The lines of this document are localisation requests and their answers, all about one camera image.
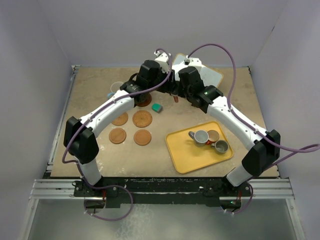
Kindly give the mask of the pink handled patterned mug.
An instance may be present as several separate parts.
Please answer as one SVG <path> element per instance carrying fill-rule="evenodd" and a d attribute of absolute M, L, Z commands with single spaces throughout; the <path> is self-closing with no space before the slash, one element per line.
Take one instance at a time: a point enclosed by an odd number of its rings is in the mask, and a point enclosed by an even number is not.
<path fill-rule="evenodd" d="M 174 99 L 174 102 L 175 102 L 175 103 L 178 103 L 178 102 L 179 102 L 179 97 L 178 97 L 178 96 L 174 95 L 174 96 L 173 96 L 173 99 Z"/>

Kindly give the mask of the dark brown ringed coaster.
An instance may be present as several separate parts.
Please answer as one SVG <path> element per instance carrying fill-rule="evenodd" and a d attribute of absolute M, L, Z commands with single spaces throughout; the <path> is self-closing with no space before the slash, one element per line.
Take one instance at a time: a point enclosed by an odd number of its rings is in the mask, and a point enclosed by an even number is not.
<path fill-rule="evenodd" d="M 138 107 L 146 107 L 148 106 L 152 101 L 152 96 L 150 93 L 146 94 L 141 98 L 140 100 L 137 101 L 136 105 Z"/>

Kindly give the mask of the light woven front coaster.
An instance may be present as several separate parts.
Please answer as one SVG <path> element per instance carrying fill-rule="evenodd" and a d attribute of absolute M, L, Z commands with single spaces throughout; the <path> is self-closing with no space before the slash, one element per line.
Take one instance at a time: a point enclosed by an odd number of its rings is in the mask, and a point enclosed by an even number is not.
<path fill-rule="evenodd" d="M 146 110 L 139 110 L 132 116 L 132 122 L 138 128 L 145 128 L 149 126 L 152 121 L 153 117 L 151 113 Z"/>

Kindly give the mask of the light woven coaster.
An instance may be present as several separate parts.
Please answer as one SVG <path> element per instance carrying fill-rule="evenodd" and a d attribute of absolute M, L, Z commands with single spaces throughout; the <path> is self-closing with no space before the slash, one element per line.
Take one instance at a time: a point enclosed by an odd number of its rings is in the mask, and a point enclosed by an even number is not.
<path fill-rule="evenodd" d="M 114 126 L 122 126 L 124 125 L 129 119 L 128 113 L 124 112 L 119 117 L 117 117 L 115 120 L 112 121 L 112 124 Z"/>
<path fill-rule="evenodd" d="M 139 110 L 132 116 L 132 122 L 138 128 L 145 128 L 149 126 L 152 121 L 153 117 L 151 113 L 146 110 Z"/>

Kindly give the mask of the grey handled mug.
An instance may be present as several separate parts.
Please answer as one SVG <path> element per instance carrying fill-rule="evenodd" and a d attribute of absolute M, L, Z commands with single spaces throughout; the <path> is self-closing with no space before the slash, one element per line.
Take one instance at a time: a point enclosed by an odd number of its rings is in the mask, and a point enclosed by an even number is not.
<path fill-rule="evenodd" d="M 205 130 L 189 131 L 188 135 L 193 139 L 193 143 L 197 147 L 203 147 L 209 141 L 209 134 Z"/>

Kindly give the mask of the large teal mug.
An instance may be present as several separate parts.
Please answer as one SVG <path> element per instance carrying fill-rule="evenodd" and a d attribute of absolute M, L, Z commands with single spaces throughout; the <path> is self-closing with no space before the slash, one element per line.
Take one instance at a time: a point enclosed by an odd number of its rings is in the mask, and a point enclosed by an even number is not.
<path fill-rule="evenodd" d="M 123 85 L 124 83 L 122 81 L 116 81 L 111 84 L 110 86 L 110 93 L 107 94 L 107 99 L 109 100 Z"/>

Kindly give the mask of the small orange cup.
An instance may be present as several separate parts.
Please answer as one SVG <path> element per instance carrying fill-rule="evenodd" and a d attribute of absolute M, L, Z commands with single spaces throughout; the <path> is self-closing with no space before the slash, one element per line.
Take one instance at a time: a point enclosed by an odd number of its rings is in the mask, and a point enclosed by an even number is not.
<path fill-rule="evenodd" d="M 207 145 L 211 145 L 212 143 L 216 143 L 220 139 L 220 135 L 216 130 L 209 130 L 207 131 L 208 134 L 208 141 Z"/>

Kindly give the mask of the plain orange front coaster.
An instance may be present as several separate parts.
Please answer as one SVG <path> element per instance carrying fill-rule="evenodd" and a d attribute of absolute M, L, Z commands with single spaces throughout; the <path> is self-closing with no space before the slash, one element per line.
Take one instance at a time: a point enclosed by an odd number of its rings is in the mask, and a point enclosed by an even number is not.
<path fill-rule="evenodd" d="M 139 146 L 146 146 L 152 140 L 152 135 L 148 130 L 138 130 L 133 136 L 134 142 Z"/>

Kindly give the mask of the plain orange coaster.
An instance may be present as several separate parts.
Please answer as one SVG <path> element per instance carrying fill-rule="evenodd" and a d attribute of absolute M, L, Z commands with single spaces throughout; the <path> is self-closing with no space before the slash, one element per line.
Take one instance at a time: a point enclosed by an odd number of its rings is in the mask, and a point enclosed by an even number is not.
<path fill-rule="evenodd" d="M 114 128 L 110 131 L 108 137 L 113 144 L 121 144 L 125 141 L 127 133 L 122 128 Z"/>
<path fill-rule="evenodd" d="M 152 140 L 152 135 L 148 130 L 138 130 L 133 136 L 134 142 L 139 146 L 146 146 Z"/>

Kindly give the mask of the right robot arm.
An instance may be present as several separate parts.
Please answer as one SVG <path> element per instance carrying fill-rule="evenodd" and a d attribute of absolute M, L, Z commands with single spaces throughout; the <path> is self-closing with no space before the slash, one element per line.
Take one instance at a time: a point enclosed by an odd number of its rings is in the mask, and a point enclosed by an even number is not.
<path fill-rule="evenodd" d="M 228 106 L 228 99 L 215 86 L 205 86 L 199 71 L 187 66 L 175 72 L 178 96 L 186 98 L 193 107 L 223 123 L 248 150 L 240 165 L 224 178 L 222 190 L 228 196 L 235 195 L 240 185 L 260 176 L 279 158 L 280 148 L 268 141 L 280 143 L 281 136 L 276 130 L 267 131 L 253 123 L 234 106 Z"/>

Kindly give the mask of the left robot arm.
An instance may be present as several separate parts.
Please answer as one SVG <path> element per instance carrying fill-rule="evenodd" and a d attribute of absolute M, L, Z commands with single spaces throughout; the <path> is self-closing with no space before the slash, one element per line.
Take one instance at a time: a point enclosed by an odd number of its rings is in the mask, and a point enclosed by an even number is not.
<path fill-rule="evenodd" d="M 85 190 L 91 196 L 103 191 L 102 175 L 97 166 L 99 153 L 97 137 L 123 113 L 133 109 L 142 97 L 150 92 L 163 90 L 172 94 L 175 89 L 175 72 L 170 58 L 146 60 L 119 90 L 97 109 L 81 118 L 70 117 L 66 121 L 62 162 L 68 163 L 66 155 L 74 156 L 73 163 L 86 183 Z"/>

